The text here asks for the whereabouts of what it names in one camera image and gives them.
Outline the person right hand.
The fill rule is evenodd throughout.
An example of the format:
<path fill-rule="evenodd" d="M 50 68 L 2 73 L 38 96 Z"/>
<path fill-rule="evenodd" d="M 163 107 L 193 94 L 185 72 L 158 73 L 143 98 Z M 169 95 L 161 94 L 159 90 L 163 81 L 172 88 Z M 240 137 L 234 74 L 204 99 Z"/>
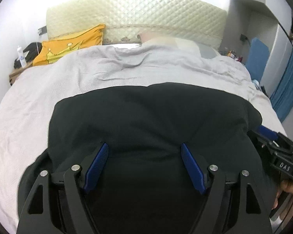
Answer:
<path fill-rule="evenodd" d="M 281 182 L 280 187 L 278 188 L 278 191 L 277 191 L 276 198 L 275 198 L 274 204 L 272 206 L 272 209 L 275 209 L 278 206 L 278 198 L 279 198 L 279 196 L 280 196 L 280 194 L 282 192 L 286 192 L 288 194 L 293 195 L 293 182 L 286 181 L 286 180 L 283 180 Z M 288 210 L 293 211 L 293 204 L 289 207 Z"/>

